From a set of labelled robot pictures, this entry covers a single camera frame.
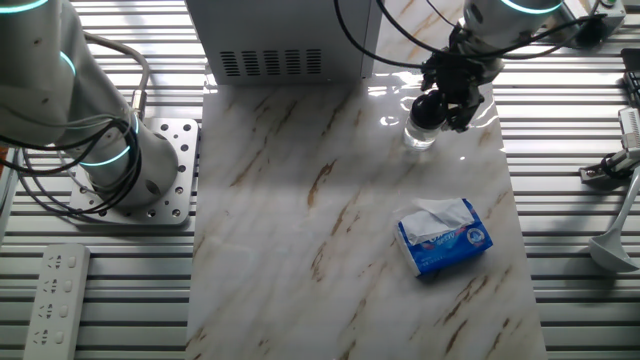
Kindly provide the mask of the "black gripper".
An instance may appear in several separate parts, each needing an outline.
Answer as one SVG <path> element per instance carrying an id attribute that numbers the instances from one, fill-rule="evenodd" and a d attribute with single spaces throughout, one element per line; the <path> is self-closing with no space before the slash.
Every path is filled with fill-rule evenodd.
<path id="1" fill-rule="evenodd" d="M 465 132 L 473 115 L 472 92 L 492 82 L 502 69 L 500 58 L 469 59 L 445 48 L 421 65 L 421 92 L 428 94 L 437 88 L 444 96 L 448 128 Z"/>

